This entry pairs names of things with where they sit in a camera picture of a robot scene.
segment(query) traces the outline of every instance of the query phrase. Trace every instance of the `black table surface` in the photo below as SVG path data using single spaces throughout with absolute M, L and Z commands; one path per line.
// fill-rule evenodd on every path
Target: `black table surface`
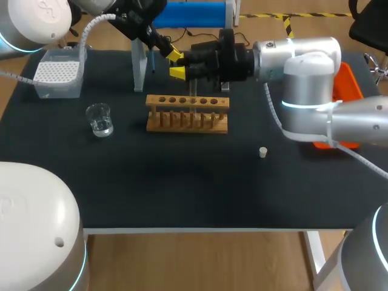
M 24 76 L 41 56 L 30 58 Z M 378 95 L 363 57 L 343 58 L 364 96 Z M 40 100 L 19 84 L 0 122 L 0 160 L 58 175 L 87 228 L 347 229 L 388 200 L 388 182 L 360 162 L 285 138 L 254 79 L 231 84 L 227 135 L 147 133 L 147 94 L 187 94 L 184 82 L 169 78 L 167 61 L 155 59 L 143 93 L 133 92 L 128 52 L 90 51 L 79 99 Z M 270 90 L 278 104 L 282 83 Z M 201 95 L 224 96 L 205 81 Z M 85 118 L 96 102 L 112 110 L 115 130 L 105 139 Z M 387 149 L 362 145 L 359 153 L 388 169 Z

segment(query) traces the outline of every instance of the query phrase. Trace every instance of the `black cable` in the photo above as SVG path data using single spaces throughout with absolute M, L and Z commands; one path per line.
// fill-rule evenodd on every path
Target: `black cable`
M 194 35 L 192 32 L 187 31 L 187 34 L 188 34 L 189 36 L 207 35 L 207 36 L 212 36 L 212 37 L 214 37 L 215 39 L 218 40 L 218 37 L 215 36 L 213 33 L 198 33 L 198 34 Z
M 187 34 L 188 34 L 189 36 L 207 35 L 207 36 L 212 36 L 212 37 L 214 37 L 215 39 L 218 40 L 218 37 L 215 36 L 213 33 L 198 33 L 198 34 L 194 35 L 191 31 L 187 30 Z M 246 42 L 246 44 L 244 44 L 244 45 L 245 45 L 246 47 L 250 46 L 250 42 L 249 42 L 249 40 L 246 38 L 245 34 L 243 34 L 242 32 L 236 32 L 235 35 L 242 35 L 243 38 L 244 38 L 244 40 L 245 40 L 245 42 Z
M 245 44 L 245 46 L 246 46 L 246 47 L 250 46 L 250 42 L 249 42 L 249 40 L 246 38 L 245 34 L 243 34 L 242 32 L 236 32 L 235 35 L 242 35 L 243 38 L 244 38 L 244 40 L 245 40 L 245 42 L 247 43 L 247 44 Z
M 173 43 L 176 43 L 177 41 L 180 41 L 183 38 L 183 36 L 186 34 L 187 31 L 188 31 L 187 28 L 185 28 L 182 35 L 174 41 L 171 40 L 171 36 L 168 35 L 167 37 L 170 38 L 170 42 L 173 44 Z

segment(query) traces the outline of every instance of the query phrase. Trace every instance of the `clear plastic container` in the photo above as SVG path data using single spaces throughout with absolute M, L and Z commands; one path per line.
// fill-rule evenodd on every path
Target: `clear plastic container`
M 57 48 L 48 50 L 41 59 L 34 76 L 35 81 L 66 83 L 76 78 L 79 68 L 79 48 Z M 79 98 L 83 78 L 75 84 L 63 88 L 35 86 L 41 99 Z

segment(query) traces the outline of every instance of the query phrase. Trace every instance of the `orange tray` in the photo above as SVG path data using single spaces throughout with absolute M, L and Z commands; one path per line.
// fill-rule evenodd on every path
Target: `orange tray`
M 333 101 L 343 102 L 363 99 L 364 96 L 354 78 L 352 69 L 348 64 L 342 62 L 338 74 L 334 77 Z M 318 149 L 331 149 L 331 146 L 323 142 L 313 142 Z M 341 142 L 344 147 L 357 149 L 360 144 L 354 142 Z

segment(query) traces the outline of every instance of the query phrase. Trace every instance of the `clear water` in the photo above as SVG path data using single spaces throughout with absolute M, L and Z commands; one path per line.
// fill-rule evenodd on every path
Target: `clear water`
M 112 120 L 109 117 L 103 117 L 92 122 L 93 133 L 96 136 L 108 136 L 113 131 Z

